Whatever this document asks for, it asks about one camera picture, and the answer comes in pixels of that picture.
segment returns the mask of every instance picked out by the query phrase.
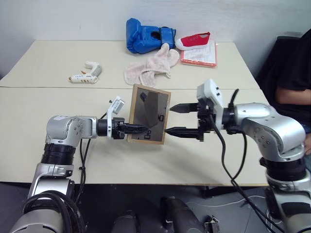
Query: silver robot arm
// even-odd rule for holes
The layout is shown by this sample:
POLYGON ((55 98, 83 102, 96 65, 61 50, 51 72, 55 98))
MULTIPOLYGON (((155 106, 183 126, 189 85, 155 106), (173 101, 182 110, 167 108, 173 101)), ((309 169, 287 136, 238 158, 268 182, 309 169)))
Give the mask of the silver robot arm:
MULTIPOLYGON (((107 136, 123 139, 126 133, 142 133, 148 130, 142 125, 124 122, 124 118, 112 117, 123 107, 124 101, 116 97, 107 110, 107 119, 93 116, 53 116, 47 124, 44 154, 37 164, 28 200, 48 190, 58 191, 73 199, 74 182, 69 179, 73 173, 73 155, 81 139, 107 136)), ((11 233, 62 233, 64 230, 63 216, 55 211, 54 206, 46 203, 39 208, 27 211, 15 223, 11 233)))
POLYGON ((260 164, 267 168, 266 196, 273 217, 284 222, 287 233, 311 233, 311 176, 303 161, 306 135, 299 122, 262 103, 234 105, 234 97, 224 108, 222 94, 211 79, 198 87, 197 99, 198 103, 178 104, 170 110, 198 112, 198 128, 173 127, 166 132, 203 141, 204 133, 213 130, 212 115, 219 130, 250 136, 262 154, 260 164))

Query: grey floor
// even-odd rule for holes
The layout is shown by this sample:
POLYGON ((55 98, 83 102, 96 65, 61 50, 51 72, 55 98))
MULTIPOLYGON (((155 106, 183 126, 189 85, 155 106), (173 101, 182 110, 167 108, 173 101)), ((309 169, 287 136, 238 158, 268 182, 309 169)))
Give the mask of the grey floor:
MULTIPOLYGON (((204 221, 207 215, 216 216, 221 233, 268 232, 248 204, 237 202, 242 199, 239 194, 204 199, 201 191, 195 186, 86 185, 79 208, 87 223, 88 233, 109 232, 118 215, 129 209, 139 215, 142 233, 171 233, 172 230, 167 231, 162 227, 159 200, 161 197, 174 196, 186 202, 200 221, 204 221)), ((27 193, 28 188, 0 183, 0 232, 8 232, 20 217, 27 193)), ((264 197, 263 188, 246 190, 246 193, 248 196, 264 197)), ((251 199, 266 212, 264 198, 251 199)))

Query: pink cloth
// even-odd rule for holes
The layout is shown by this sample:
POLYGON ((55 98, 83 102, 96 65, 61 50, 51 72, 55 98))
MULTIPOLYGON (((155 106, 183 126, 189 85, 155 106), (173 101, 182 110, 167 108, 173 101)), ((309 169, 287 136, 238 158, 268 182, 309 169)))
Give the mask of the pink cloth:
POLYGON ((129 85, 142 84, 154 87, 156 85, 156 74, 164 73, 168 78, 171 77, 171 67, 179 61, 179 53, 170 50, 168 44, 163 44, 161 49, 145 62, 130 63, 124 71, 125 82, 129 85))

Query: red sneaker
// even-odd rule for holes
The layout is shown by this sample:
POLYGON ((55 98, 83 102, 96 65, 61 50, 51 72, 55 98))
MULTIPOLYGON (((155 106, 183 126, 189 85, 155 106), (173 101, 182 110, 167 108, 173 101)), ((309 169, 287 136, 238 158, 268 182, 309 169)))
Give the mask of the red sneaker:
POLYGON ((210 33, 202 33, 180 38, 175 45, 180 50, 202 49, 207 45, 210 33))

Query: beige table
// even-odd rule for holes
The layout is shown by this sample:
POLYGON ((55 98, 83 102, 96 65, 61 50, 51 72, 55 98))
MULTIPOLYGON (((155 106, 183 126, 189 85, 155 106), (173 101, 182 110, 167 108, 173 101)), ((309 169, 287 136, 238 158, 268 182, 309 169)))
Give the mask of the beige table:
MULTIPOLYGON (((172 90, 171 106, 196 101, 195 90, 172 90)), ((228 103, 233 90, 222 90, 228 103)), ((101 116, 108 100, 121 96, 126 104, 119 117, 128 119, 131 89, 100 88, 18 88, 0 87, 0 180, 31 182, 36 164, 43 154, 46 124, 54 115, 101 116)), ((236 103, 267 103, 259 89, 241 90, 236 103)), ((196 127, 196 113, 169 113, 168 128, 196 127)), ((242 158, 242 136, 227 135, 225 162, 234 172, 242 158)), ((93 140, 86 161, 87 183, 162 183, 228 185, 221 166, 221 143, 214 133, 205 142, 166 135, 165 144, 145 145, 126 140, 93 140)), ((265 185, 265 169, 259 165, 260 153, 248 138, 245 166, 238 178, 241 185, 265 185)), ((78 153, 74 159, 73 179, 80 180, 78 153)))
MULTIPOLYGON (((216 49, 216 68, 179 63, 172 68, 171 79, 163 75, 157 77, 156 88, 196 89, 207 78, 212 78, 221 89, 259 89, 234 43, 218 43, 216 49)), ((35 41, 0 81, 0 86, 132 89, 124 81, 124 68, 154 53, 132 54, 124 41, 35 41), (85 70, 85 61, 102 65, 98 82, 70 83, 68 77, 85 70)))

